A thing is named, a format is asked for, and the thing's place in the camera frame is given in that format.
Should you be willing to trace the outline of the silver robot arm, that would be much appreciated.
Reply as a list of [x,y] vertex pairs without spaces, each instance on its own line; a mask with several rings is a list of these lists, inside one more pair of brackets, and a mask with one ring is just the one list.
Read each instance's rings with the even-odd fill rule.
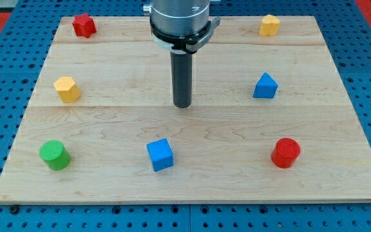
[[209,18],[210,0],[150,0],[142,7],[154,41],[170,52],[173,104],[192,102],[193,54],[205,46],[220,25]]

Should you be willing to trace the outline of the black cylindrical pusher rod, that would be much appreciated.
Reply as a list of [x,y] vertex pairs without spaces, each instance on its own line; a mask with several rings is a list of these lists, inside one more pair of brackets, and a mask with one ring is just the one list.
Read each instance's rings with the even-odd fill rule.
[[173,103],[177,108],[187,108],[192,99],[193,56],[170,53]]

